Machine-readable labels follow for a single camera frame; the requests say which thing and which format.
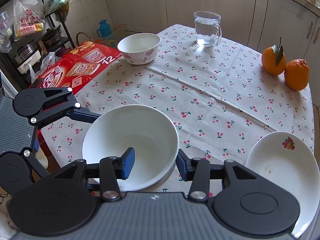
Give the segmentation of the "white floral bowl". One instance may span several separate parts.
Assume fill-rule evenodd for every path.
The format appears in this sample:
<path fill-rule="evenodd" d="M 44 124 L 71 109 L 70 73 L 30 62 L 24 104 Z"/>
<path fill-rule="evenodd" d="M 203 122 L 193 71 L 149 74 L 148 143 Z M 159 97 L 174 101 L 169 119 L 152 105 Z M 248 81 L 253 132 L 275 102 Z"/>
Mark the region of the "white floral bowl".
<path fill-rule="evenodd" d="M 122 39 L 117 49 L 132 65 L 143 65 L 153 61 L 158 54 L 161 38 L 152 33 L 133 34 Z"/>
<path fill-rule="evenodd" d="M 104 157 L 120 157 L 129 147 L 135 163 L 120 190 L 139 191 L 161 186 L 172 174 L 179 148 L 178 132 L 161 111 L 144 105 L 126 105 L 101 115 L 88 129 L 82 156 L 89 164 Z"/>

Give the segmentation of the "white fruit-print plate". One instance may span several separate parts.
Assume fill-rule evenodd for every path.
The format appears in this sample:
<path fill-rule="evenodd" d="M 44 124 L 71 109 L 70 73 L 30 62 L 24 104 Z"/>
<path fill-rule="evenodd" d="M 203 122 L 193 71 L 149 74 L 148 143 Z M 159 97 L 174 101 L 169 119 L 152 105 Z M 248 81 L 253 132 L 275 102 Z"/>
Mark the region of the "white fruit-print plate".
<path fill-rule="evenodd" d="M 294 134 L 272 132 L 253 146 L 245 166 L 296 197 L 300 215 L 292 235 L 300 237 L 319 205 L 319 168 L 310 148 Z"/>

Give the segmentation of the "white kitchen cabinets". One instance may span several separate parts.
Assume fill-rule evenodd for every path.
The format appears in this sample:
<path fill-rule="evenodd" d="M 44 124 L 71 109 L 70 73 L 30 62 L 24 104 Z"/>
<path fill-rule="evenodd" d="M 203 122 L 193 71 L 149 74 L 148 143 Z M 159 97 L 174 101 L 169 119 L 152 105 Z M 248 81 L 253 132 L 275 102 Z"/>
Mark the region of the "white kitchen cabinets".
<path fill-rule="evenodd" d="M 194 12 L 221 18 L 222 35 L 257 51 L 281 41 L 288 60 L 319 64 L 319 9 L 307 0 L 106 0 L 111 20 L 135 32 L 193 26 Z"/>

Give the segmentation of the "red cardboard gift box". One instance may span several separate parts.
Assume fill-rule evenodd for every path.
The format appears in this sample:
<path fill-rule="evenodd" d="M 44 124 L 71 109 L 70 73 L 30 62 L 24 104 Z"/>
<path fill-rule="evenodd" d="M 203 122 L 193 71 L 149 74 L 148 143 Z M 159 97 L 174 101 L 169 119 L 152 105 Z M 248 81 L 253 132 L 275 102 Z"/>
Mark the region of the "red cardboard gift box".
<path fill-rule="evenodd" d="M 71 87 L 75 94 L 121 56 L 115 48 L 86 41 L 36 74 L 31 88 Z"/>

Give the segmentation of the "cherry print tablecloth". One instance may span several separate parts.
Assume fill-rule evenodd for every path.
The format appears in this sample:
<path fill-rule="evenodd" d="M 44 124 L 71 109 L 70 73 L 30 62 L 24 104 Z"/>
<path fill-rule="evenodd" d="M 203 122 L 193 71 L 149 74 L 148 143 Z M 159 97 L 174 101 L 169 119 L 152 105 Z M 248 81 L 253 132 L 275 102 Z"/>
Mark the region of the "cherry print tablecloth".
<path fill-rule="evenodd" d="M 313 154 L 308 88 L 291 90 L 283 75 L 264 71 L 260 53 L 234 41 L 200 47 L 195 30 L 179 24 L 158 36 L 161 42 L 153 61 L 132 65 L 122 55 L 75 93 L 76 101 L 101 115 L 126 105 L 155 108 L 175 125 L 178 150 L 211 164 L 232 159 L 245 165 L 253 146 L 277 131 L 296 135 Z M 84 159 L 82 145 L 91 125 L 64 117 L 41 130 L 60 166 Z M 189 186 L 175 160 L 170 177 L 155 189 L 188 192 Z"/>

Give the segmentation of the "white appliance on shelf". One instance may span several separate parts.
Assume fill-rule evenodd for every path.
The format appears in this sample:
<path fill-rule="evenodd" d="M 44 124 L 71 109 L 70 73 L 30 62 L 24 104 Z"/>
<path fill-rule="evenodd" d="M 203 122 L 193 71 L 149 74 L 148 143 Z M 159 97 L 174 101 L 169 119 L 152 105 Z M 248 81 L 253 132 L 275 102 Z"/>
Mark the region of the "white appliance on shelf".
<path fill-rule="evenodd" d="M 21 74 L 26 74 L 29 67 L 39 62 L 41 59 L 41 53 L 37 48 L 37 44 L 34 40 L 27 43 L 25 46 L 18 48 L 14 61 L 18 65 L 17 70 Z"/>

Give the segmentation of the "black pot on shelf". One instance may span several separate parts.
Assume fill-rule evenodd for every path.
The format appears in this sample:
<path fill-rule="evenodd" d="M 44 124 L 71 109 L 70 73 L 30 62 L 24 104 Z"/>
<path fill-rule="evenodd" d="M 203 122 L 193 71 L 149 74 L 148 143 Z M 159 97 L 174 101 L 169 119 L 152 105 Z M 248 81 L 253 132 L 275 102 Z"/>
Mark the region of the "black pot on shelf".
<path fill-rule="evenodd" d="M 61 39 L 61 26 L 48 28 L 46 33 L 43 35 L 41 41 L 46 47 L 54 45 Z"/>

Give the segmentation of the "teal thermos bottle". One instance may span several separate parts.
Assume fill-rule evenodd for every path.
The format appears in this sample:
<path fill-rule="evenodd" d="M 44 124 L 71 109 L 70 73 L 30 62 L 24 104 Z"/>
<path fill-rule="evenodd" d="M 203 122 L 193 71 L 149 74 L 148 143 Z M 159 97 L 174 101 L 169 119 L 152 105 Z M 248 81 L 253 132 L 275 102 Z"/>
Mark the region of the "teal thermos bottle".
<path fill-rule="evenodd" d="M 99 29 L 97 30 L 97 35 L 100 38 L 107 38 L 111 34 L 112 34 L 111 27 L 107 23 L 107 20 L 100 20 Z"/>

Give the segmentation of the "black metal shelf rack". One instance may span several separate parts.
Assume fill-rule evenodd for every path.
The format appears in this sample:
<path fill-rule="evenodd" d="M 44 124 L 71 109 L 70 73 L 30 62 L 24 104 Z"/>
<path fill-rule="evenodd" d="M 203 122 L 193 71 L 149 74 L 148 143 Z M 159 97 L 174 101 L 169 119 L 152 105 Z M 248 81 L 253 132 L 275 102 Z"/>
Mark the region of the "black metal shelf rack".
<path fill-rule="evenodd" d="M 74 42 L 66 27 L 71 0 L 1 0 L 1 69 L 26 88 Z"/>

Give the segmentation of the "plastic bag with red print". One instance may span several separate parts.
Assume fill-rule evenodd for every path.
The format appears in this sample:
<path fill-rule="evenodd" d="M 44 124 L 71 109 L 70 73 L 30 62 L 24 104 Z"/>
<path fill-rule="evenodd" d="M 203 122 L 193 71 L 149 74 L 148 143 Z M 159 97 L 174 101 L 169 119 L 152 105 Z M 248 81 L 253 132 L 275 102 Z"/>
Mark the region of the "plastic bag with red print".
<path fill-rule="evenodd" d="M 14 40 L 42 32 L 45 15 L 42 0 L 33 4 L 23 4 L 14 0 Z"/>

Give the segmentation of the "orange fruit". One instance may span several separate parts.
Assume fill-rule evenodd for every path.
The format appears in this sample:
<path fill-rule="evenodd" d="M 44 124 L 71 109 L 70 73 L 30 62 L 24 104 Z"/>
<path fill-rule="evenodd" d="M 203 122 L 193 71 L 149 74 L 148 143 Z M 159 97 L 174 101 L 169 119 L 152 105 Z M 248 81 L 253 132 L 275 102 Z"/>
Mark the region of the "orange fruit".
<path fill-rule="evenodd" d="M 309 66 L 304 59 L 290 61 L 284 72 L 285 83 L 292 90 L 303 90 L 309 83 Z"/>
<path fill-rule="evenodd" d="M 278 45 L 266 48 L 261 56 L 262 67 L 270 75 L 278 76 L 286 68 L 286 57 L 281 44 L 281 37 Z"/>

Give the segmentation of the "glass mug with water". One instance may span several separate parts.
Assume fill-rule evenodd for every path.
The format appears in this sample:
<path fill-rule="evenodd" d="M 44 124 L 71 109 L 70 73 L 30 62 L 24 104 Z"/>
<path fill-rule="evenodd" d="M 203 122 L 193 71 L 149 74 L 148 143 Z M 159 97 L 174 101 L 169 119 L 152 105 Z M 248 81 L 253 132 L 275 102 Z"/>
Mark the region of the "glass mug with water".
<path fill-rule="evenodd" d="M 210 11 L 194 12 L 196 42 L 204 47 L 217 47 L 222 40 L 221 16 Z"/>

